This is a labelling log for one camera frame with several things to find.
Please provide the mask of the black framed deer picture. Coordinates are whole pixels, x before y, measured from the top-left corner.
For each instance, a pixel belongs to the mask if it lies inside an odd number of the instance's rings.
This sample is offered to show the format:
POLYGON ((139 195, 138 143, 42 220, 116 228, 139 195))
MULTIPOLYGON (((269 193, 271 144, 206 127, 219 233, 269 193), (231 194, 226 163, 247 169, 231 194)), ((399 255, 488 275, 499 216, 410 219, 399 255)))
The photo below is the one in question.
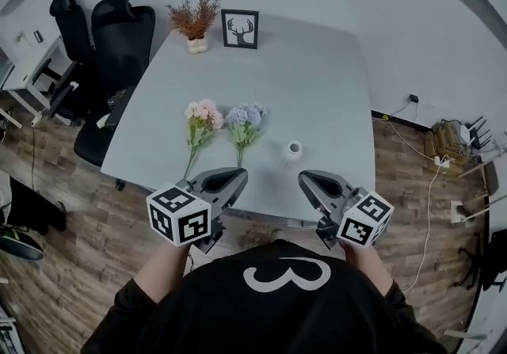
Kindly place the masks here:
POLYGON ((258 11, 222 9, 223 45, 257 49, 258 19, 258 11))

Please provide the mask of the person's grey shoe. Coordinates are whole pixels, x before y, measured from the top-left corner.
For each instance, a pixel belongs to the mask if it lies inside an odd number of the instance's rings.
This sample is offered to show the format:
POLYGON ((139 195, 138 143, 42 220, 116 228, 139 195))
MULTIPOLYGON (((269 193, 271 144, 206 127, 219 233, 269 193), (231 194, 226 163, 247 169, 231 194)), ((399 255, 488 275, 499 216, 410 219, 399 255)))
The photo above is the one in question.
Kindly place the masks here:
POLYGON ((287 235, 283 230, 250 228, 241 236, 240 247, 242 250, 248 250, 270 244, 276 240, 287 240, 287 235))

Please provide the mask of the person's left forearm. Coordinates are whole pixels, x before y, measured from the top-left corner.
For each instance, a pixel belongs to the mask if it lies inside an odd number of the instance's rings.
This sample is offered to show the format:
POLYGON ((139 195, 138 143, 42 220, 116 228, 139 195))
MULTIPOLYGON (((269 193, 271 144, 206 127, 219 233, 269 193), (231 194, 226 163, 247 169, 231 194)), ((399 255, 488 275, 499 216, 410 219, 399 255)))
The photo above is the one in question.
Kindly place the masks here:
POLYGON ((189 245, 174 246, 163 241, 134 276, 135 283, 155 303, 165 298, 182 280, 189 245))

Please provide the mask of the black floor stand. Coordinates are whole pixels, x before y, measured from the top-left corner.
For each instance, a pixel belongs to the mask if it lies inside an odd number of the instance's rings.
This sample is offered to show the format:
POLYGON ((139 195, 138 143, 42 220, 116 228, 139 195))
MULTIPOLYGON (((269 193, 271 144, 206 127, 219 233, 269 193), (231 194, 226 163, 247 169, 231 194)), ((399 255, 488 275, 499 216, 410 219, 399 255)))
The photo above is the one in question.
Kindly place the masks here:
POLYGON ((465 281, 471 276, 470 285, 466 286, 470 290, 478 280, 484 291, 491 287, 499 287, 502 291, 507 278, 503 281, 496 281, 497 276, 507 271, 507 229, 494 232, 491 239, 481 247, 480 233, 475 232, 475 252, 471 253, 468 249, 460 247, 458 253, 465 253, 470 259, 471 266, 467 274, 459 282, 453 284, 454 287, 462 287, 465 281))

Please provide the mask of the stack of cardboard boxes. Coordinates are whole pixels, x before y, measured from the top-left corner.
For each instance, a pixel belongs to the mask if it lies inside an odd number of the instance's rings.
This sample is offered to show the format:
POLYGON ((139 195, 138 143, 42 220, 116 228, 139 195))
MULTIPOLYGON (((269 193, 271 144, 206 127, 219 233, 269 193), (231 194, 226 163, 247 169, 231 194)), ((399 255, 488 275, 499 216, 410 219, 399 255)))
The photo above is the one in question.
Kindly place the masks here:
POLYGON ((436 123, 423 135, 424 152, 433 158, 447 155, 451 159, 449 169, 438 167, 434 164, 433 169, 440 168, 440 171, 452 177, 458 177, 464 172, 469 160, 469 149, 466 144, 462 144, 455 125, 443 122, 436 123))

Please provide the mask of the white ceramic vase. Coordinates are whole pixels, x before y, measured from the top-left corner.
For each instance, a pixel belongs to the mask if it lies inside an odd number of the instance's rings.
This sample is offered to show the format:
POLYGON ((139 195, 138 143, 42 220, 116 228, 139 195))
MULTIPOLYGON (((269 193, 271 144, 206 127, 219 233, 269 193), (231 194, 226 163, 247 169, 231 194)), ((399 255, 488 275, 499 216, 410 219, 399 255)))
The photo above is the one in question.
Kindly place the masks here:
POLYGON ((303 146, 299 141, 287 143, 282 150, 282 166, 292 167, 298 164, 303 156, 303 146))

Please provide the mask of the dried orange plant in pot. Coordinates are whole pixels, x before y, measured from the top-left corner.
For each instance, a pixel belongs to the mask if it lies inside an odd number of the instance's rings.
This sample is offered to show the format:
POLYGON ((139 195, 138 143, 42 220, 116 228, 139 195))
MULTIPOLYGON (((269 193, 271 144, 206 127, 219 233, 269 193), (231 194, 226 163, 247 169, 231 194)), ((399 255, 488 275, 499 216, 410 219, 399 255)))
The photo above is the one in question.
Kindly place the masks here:
POLYGON ((186 37, 192 55, 208 50, 207 32, 215 22, 220 11, 220 0, 182 0, 174 6, 167 4, 168 18, 181 35, 186 37))

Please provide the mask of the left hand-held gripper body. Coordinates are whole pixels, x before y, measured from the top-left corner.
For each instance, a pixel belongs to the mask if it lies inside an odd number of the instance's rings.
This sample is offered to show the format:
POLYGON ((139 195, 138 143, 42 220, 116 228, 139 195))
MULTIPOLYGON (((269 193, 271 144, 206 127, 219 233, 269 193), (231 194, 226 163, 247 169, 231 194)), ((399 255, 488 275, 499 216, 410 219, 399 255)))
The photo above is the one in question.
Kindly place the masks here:
POLYGON ((220 216, 233 203, 233 180, 167 184, 147 197, 149 224, 173 246, 194 245, 208 253, 223 236, 220 216))

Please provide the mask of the blue artificial flower bouquet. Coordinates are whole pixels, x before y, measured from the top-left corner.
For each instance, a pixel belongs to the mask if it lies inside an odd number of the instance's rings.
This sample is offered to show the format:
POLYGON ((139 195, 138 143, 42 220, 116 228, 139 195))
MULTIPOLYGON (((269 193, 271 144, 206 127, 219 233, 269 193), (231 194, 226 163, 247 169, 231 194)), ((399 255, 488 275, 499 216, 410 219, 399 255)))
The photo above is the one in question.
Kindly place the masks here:
POLYGON ((242 167, 245 150, 261 136, 261 123, 268 109, 258 102, 233 107, 225 118, 227 129, 234 144, 237 167, 242 167))

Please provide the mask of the white side desk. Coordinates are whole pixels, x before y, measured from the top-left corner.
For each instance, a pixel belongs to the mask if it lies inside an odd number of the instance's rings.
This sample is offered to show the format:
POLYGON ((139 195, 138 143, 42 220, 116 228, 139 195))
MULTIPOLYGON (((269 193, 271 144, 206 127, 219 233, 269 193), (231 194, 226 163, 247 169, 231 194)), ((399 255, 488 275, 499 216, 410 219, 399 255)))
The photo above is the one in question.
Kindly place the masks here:
POLYGON ((63 41, 59 33, 51 34, 41 43, 31 44, 23 32, 17 35, 15 44, 21 46, 22 56, 13 65, 9 76, 4 80, 0 89, 7 92, 16 102, 23 106, 33 115, 31 126, 34 128, 43 118, 44 112, 50 109, 49 99, 36 87, 33 79, 36 79, 36 72, 49 60, 56 51, 63 52, 63 41), (20 94, 21 90, 27 90, 41 105, 41 109, 34 109, 20 94))

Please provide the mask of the person's black shirt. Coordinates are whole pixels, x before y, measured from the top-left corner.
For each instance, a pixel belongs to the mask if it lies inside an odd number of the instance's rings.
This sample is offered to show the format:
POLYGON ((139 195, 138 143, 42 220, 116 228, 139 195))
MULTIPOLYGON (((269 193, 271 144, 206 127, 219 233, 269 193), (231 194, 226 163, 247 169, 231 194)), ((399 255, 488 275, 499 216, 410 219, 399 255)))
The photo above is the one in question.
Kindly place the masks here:
POLYGON ((184 271, 159 303, 130 279, 81 354, 447 354, 399 286, 286 240, 184 271))

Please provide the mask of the wooden stick frame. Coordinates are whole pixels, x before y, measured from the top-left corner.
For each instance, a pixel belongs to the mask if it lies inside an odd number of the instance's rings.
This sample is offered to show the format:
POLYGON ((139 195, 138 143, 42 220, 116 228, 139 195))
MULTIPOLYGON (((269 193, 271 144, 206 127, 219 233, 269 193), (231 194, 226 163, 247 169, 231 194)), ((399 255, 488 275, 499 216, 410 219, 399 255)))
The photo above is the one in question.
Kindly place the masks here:
POLYGON ((507 198, 506 194, 504 196, 497 198, 496 200, 490 200, 490 197, 493 196, 494 193, 499 189, 497 170, 494 162, 500 157, 501 155, 492 157, 491 159, 481 162, 480 164, 474 166, 473 168, 459 175, 459 178, 463 178, 468 176, 469 174, 474 173, 475 171, 479 171, 482 174, 483 184, 486 192, 482 196, 474 198, 473 200, 471 200, 471 202, 475 200, 488 198, 488 202, 484 204, 483 209, 476 212, 471 212, 470 209, 467 209, 467 202, 462 202, 462 204, 456 208, 456 212, 463 216, 463 218, 461 219, 462 222, 466 222, 482 214, 486 214, 491 209, 491 206, 493 204, 503 200, 504 198, 507 198))

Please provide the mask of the black mesh office chair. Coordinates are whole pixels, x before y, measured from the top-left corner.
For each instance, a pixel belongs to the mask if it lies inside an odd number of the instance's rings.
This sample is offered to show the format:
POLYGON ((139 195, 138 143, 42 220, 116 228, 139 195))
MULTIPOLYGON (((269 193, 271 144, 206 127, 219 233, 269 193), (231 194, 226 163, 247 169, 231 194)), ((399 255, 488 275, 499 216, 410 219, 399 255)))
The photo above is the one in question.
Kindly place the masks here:
POLYGON ((97 77, 74 152, 101 167, 129 97, 150 62, 156 16, 150 6, 101 0, 91 14, 97 77))
POLYGON ((47 59, 36 71, 54 80, 51 115, 79 125, 90 114, 98 83, 96 52, 92 47, 86 16, 76 0, 53 0, 49 13, 55 18, 65 51, 71 61, 64 73, 53 71, 47 59))

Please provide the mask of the person's right forearm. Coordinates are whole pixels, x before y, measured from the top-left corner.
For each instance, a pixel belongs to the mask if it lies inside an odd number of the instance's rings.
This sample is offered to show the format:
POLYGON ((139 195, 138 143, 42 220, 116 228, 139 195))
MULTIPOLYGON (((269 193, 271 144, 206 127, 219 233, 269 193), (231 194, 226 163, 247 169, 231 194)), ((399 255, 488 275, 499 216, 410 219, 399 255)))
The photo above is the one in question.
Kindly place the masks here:
POLYGON ((341 241, 340 246, 345 251, 346 261, 362 271, 379 292, 387 296, 394 280, 374 246, 360 247, 345 241, 341 241))

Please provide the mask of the pink artificial flower bouquet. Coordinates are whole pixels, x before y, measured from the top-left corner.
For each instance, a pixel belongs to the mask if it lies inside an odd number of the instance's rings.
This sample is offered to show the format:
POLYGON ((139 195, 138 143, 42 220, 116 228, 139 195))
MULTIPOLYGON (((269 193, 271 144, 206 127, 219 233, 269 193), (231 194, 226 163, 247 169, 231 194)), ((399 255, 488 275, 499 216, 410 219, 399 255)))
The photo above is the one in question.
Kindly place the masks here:
POLYGON ((190 155, 183 178, 186 180, 199 151, 205 147, 224 124, 223 114, 210 99, 189 103, 185 110, 187 147, 190 155))

